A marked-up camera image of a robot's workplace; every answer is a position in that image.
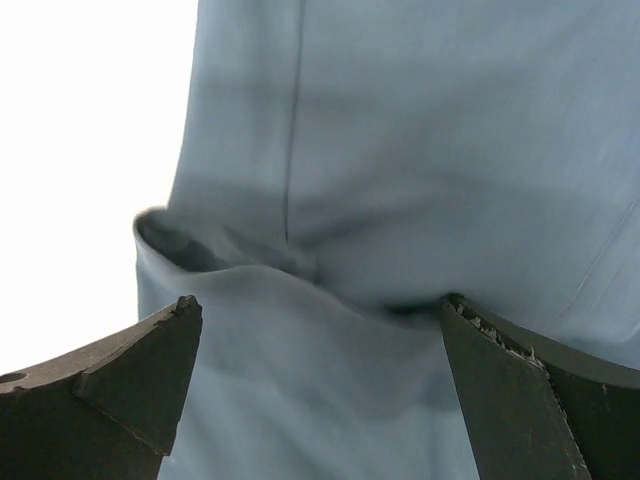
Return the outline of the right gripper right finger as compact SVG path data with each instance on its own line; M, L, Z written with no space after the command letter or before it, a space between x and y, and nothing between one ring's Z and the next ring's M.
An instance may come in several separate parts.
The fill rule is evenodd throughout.
M441 330L481 479L638 479L637 370L459 295Z

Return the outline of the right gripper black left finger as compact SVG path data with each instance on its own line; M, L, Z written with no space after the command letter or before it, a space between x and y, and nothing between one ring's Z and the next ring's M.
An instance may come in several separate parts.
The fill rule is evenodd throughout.
M1 377L1 476L157 478L171 454L202 331L192 296Z

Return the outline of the blue shirt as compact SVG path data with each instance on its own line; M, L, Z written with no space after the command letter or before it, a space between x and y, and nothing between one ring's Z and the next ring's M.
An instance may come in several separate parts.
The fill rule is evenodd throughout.
M474 479L458 293L639 363L635 1L203 1L139 313L203 329L163 479Z

